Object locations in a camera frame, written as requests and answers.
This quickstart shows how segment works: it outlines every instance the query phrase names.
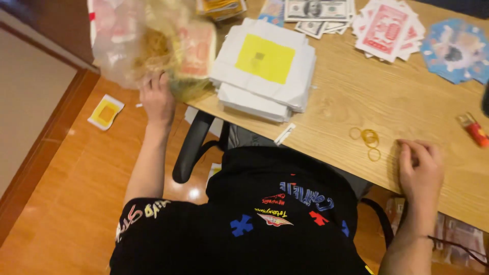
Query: gray pants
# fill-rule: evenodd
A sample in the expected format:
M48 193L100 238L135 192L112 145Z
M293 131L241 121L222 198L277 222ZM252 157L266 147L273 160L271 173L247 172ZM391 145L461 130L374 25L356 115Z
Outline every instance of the gray pants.
M273 140L255 134L245 128L241 128L234 124L231 124L229 127L229 140L227 146L228 149L244 146L277 147L277 145L273 143ZM353 191L355 192L357 199L359 200L368 193L370 187L372 187L373 185L367 180L359 178L332 165L329 165L327 163L326 165L334 169L338 174L342 175L348 181Z

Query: chair armrest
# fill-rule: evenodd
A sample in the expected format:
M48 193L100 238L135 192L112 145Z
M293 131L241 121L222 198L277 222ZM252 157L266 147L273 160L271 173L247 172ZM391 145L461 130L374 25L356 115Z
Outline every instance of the chair armrest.
M213 115L209 115L203 111L197 112L180 149L175 167L173 168L172 176L175 182L186 183L189 180L194 165L198 161L199 150L202 147L205 136L209 132L214 118Z

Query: blue printed paper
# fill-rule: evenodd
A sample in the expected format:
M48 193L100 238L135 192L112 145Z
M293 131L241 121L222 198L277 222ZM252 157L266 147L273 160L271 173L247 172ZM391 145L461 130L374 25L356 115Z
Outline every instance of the blue printed paper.
M421 46L428 71L458 84L489 81L489 42L484 30L460 19L431 26Z
M268 23L283 27L284 9L285 0L266 0L258 16L258 20L267 21Z

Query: wooden desk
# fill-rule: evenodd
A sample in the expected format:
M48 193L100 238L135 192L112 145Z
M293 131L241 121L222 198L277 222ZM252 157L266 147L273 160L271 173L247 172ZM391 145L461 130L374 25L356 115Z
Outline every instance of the wooden desk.
M247 16L257 18L262 0L248 0ZM357 0L357 10L367 0ZM486 30L484 21L409 1L426 27L448 18L461 18ZM295 23L287 23L293 29ZM439 211L489 231L489 150L480 149L455 117L471 112L489 131L489 118L480 109L484 86L475 80L453 85L429 73L420 53L408 62L393 64L366 59L355 50L351 29L344 35L310 38L317 62L306 112L294 114L297 127L284 145L322 160L361 178L400 193L397 178L398 138L425 139L441 146L445 154L445 184ZM232 110L224 110L213 92L189 105L270 139L288 123L272 124ZM372 162L361 140L352 140L352 127L378 132L381 160Z

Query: blue cross print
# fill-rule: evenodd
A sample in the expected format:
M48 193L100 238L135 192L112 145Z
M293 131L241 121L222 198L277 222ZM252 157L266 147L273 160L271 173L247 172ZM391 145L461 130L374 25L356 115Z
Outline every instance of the blue cross print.
M234 220L230 223L232 229L236 228L232 231L235 237L243 235L243 231L250 232L253 230L253 225L247 223L249 219L251 219L250 216L243 214L241 221Z

